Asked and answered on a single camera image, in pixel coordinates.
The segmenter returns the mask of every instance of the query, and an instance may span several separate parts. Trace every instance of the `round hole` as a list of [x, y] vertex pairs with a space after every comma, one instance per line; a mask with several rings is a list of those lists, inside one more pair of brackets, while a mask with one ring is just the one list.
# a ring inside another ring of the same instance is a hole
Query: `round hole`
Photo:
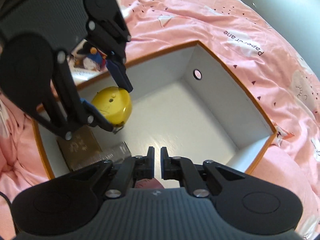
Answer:
[[201, 80], [202, 79], [202, 74], [199, 70], [195, 69], [193, 71], [193, 76], [196, 80]]

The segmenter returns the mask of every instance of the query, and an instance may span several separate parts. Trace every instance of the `yellow plastic toy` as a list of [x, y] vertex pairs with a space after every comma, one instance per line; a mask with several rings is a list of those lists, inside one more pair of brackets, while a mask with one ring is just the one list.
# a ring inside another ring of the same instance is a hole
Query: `yellow plastic toy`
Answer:
[[123, 127], [132, 112], [129, 93], [119, 87], [101, 90], [91, 103], [114, 127]]

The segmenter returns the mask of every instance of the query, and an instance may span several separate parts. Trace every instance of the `bedding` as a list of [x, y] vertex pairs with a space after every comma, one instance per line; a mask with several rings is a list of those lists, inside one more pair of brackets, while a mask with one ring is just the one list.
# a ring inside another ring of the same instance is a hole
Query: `bedding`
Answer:
[[[297, 232], [314, 239], [320, 229], [320, 83], [303, 58], [240, 0], [117, 1], [132, 35], [127, 61], [200, 40], [247, 86], [278, 130], [253, 175], [297, 194], [304, 208]], [[0, 190], [12, 200], [47, 177], [30, 119], [1, 100]], [[14, 235], [11, 224], [0, 202], [5, 239]]]

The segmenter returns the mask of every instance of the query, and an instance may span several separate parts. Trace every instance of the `bed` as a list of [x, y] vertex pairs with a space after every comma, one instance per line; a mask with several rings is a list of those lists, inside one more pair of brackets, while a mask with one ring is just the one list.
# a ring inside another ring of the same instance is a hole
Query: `bed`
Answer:
[[[201, 41], [249, 89], [277, 128], [252, 174], [300, 198], [304, 211], [297, 232], [314, 239], [320, 229], [320, 83], [303, 58], [240, 0], [117, 1], [132, 35], [127, 61]], [[13, 200], [48, 176], [31, 120], [0, 98], [0, 191]], [[0, 235], [10, 239], [14, 229], [2, 199], [0, 214]]]

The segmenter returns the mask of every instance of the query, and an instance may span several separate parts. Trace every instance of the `white wall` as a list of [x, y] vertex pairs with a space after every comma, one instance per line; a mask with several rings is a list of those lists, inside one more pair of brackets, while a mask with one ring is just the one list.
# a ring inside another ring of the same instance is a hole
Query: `white wall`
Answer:
[[276, 29], [320, 78], [320, 0], [242, 1]]

